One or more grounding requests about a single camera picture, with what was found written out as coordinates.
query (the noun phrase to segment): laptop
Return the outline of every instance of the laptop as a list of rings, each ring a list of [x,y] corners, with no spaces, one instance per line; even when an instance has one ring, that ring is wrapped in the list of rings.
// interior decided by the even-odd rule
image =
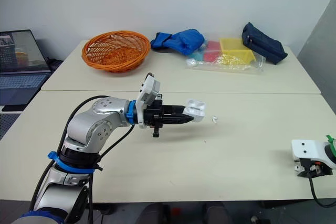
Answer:
[[[50,75],[31,30],[0,32],[0,105],[27,105]]]

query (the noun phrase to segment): orange wicker basket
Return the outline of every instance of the orange wicker basket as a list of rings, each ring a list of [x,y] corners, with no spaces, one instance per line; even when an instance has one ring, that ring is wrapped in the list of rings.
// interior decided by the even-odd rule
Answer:
[[[134,31],[112,31],[88,41],[82,59],[93,68],[125,72],[140,65],[151,48],[149,40]]]

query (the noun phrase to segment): blue glove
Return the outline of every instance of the blue glove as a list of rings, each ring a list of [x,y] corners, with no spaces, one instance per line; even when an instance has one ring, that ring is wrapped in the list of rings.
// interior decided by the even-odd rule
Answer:
[[[204,37],[196,29],[181,31],[177,34],[157,33],[156,38],[151,41],[152,49],[165,47],[179,51],[183,55],[190,55],[204,42]]]

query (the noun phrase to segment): laptop screen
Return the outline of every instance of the laptop screen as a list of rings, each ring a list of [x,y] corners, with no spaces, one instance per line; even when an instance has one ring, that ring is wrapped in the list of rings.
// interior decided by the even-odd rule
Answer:
[[[50,72],[30,30],[0,32],[0,72]]]

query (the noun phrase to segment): laptop keyboard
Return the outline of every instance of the laptop keyboard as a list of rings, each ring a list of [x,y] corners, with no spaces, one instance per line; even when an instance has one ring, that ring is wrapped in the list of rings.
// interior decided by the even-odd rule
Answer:
[[[1,76],[0,89],[36,88],[46,75]]]

